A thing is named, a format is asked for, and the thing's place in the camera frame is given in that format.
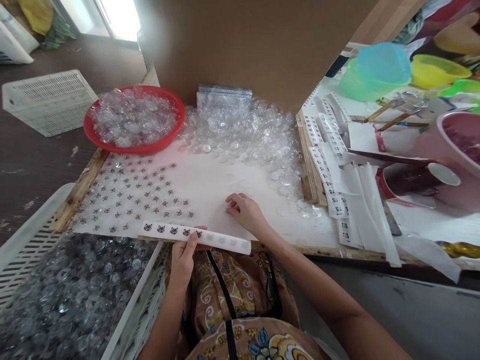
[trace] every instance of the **yellow bag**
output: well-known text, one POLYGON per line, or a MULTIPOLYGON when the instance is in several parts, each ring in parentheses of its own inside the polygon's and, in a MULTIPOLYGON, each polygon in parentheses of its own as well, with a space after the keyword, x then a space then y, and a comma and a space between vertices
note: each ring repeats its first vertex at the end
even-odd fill
POLYGON ((54 20, 54 8, 50 0, 18 0, 33 31, 47 35, 54 20))

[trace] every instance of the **white plastic basket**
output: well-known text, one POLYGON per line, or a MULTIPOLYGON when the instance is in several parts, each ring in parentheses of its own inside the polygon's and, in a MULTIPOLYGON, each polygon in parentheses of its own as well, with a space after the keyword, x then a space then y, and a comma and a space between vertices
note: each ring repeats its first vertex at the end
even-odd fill
POLYGON ((78 70, 8 82, 1 89, 3 109, 46 137, 80 128, 98 100, 78 70))
MULTIPOLYGON (((62 238, 49 225, 73 183, 59 188, 0 248, 0 312, 12 301, 15 290, 32 269, 62 238)), ((101 357, 103 360, 136 359, 157 317, 165 293, 168 247, 159 242, 101 357)))

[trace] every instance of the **person's hand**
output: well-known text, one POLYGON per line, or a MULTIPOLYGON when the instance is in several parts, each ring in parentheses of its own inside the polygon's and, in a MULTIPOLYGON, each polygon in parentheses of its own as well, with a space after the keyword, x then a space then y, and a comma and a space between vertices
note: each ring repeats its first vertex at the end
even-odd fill
MULTIPOLYGON (((207 230, 206 226, 197 226, 197 229, 207 230)), ((187 288, 194 269, 194 253, 201 250, 210 250, 207 245, 198 245, 199 238, 194 231, 188 241, 177 241, 171 249, 171 276, 170 284, 187 288)))
POLYGON ((229 195, 225 202, 229 203, 229 207, 225 210, 226 213, 232 215, 253 236, 258 238, 259 234, 269 227, 259 205, 243 192, 229 195))

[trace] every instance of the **red plastic bowl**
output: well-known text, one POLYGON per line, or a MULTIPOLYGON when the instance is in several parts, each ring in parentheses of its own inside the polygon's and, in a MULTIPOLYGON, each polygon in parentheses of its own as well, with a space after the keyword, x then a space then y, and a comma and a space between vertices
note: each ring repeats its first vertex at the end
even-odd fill
MULTIPOLYGON (((170 100, 175 107, 178 109, 178 113, 176 115, 176 126, 171 133, 167 136, 161 138, 157 142, 144 145, 144 146, 136 146, 136 147, 116 147, 114 145, 106 144, 102 142, 99 136, 94 131, 94 122, 89 115, 89 111, 86 112, 85 118, 83 119, 83 129, 85 130, 86 136, 91 140, 92 143, 97 145, 99 148, 108 150, 112 153, 118 154, 137 154, 137 155, 151 155, 158 153, 166 148, 175 140, 178 132, 182 128, 184 121, 185 121, 185 106, 180 98, 175 95, 170 90, 167 90, 163 87, 158 86, 149 86, 149 85, 136 85, 136 86, 128 86, 123 87, 120 91, 123 93, 125 90, 130 89, 135 92, 134 88, 141 87, 144 93, 149 93, 158 96, 159 98, 164 98, 170 100)), ((99 106, 99 100, 95 101, 92 106, 88 110, 94 107, 99 106)))

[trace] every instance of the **wooden floor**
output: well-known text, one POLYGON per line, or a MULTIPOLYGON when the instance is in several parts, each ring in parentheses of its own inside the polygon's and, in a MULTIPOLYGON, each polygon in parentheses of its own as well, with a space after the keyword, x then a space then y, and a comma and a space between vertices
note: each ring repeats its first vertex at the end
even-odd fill
MULTIPOLYGON (((0 66, 0 83, 78 69, 101 94, 138 84, 146 71, 135 44, 107 38, 78 39, 31 56, 28 65, 0 66)), ((59 187, 75 182, 96 149, 82 128, 48 138, 0 110, 0 245, 59 187)))

